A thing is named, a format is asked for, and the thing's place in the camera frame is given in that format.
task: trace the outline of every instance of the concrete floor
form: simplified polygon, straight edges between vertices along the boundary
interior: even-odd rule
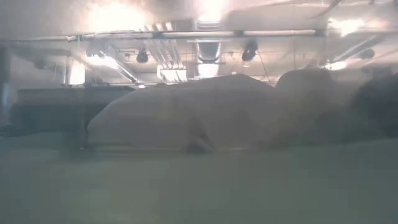
[[[0,140],[1,223],[398,222],[398,140],[71,159],[61,139]]]

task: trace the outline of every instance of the ceiling light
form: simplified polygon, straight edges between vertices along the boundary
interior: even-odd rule
[[[328,20],[329,26],[332,29],[339,31],[340,36],[344,37],[350,33],[356,32],[360,28],[364,27],[366,24],[362,19],[347,19],[343,21],[338,21],[336,19],[330,18]]]
[[[137,54],[137,62],[138,63],[147,63],[148,62],[148,54],[145,49],[140,50]]]
[[[334,63],[327,63],[325,65],[325,69],[335,71],[335,70],[341,70],[347,67],[347,62],[345,61],[340,61],[340,62],[334,62]]]
[[[93,32],[139,30],[146,24],[142,11],[118,2],[104,6],[95,5],[88,20],[89,30]]]
[[[245,46],[243,50],[242,61],[243,62],[251,61],[254,58],[254,56],[256,56],[256,50],[257,50],[257,42],[255,40],[249,41],[249,43]]]

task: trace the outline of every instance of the spotlight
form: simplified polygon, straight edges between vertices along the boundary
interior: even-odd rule
[[[255,40],[251,40],[243,50],[242,61],[248,62],[251,61],[254,56],[256,56],[257,50],[257,42]]]
[[[137,62],[138,63],[147,63],[148,62],[148,54],[146,49],[141,49],[137,54]]]

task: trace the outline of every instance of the pipe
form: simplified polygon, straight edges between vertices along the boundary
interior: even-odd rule
[[[184,69],[184,64],[183,64],[183,62],[181,60],[180,54],[178,53],[177,41],[171,40],[171,42],[172,42],[172,49],[175,52],[175,55],[177,57],[178,68]]]
[[[161,59],[166,64],[167,68],[172,68],[169,56],[167,55],[167,52],[164,50],[164,47],[162,46],[162,43],[160,41],[161,40],[154,40],[154,45],[156,47],[155,49],[159,50]]]
[[[156,50],[154,50],[154,41],[153,40],[146,40],[144,41],[144,44],[146,45],[148,51],[152,55],[152,57],[155,59],[155,61],[160,64],[163,68],[167,68],[167,64],[162,61],[162,56],[160,53]]]
[[[398,30],[363,30],[357,31],[357,34],[398,34]],[[11,44],[15,42],[75,42],[90,41],[93,39],[104,40],[167,40],[167,39],[220,39],[220,38],[246,38],[246,37],[318,37],[324,36],[322,30],[305,29],[305,30],[259,30],[259,31],[165,31],[165,32],[108,32],[99,34],[85,34],[73,36],[59,36],[59,37],[38,37],[33,39],[0,39],[0,44]]]
[[[169,54],[170,54],[170,56],[171,56],[171,59],[172,59],[172,61],[173,61],[173,66],[174,66],[174,68],[176,67],[176,68],[180,68],[180,63],[179,63],[179,61],[178,61],[178,51],[176,51],[175,49],[174,49],[174,47],[173,47],[173,42],[172,42],[172,40],[166,40],[165,42],[164,42],[164,46],[167,48],[167,50],[169,51]]]

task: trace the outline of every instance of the white tarp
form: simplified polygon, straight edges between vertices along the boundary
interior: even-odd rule
[[[216,149],[246,148],[267,137],[278,104],[273,87],[245,75],[137,90],[91,121],[89,144],[179,150],[200,129]]]

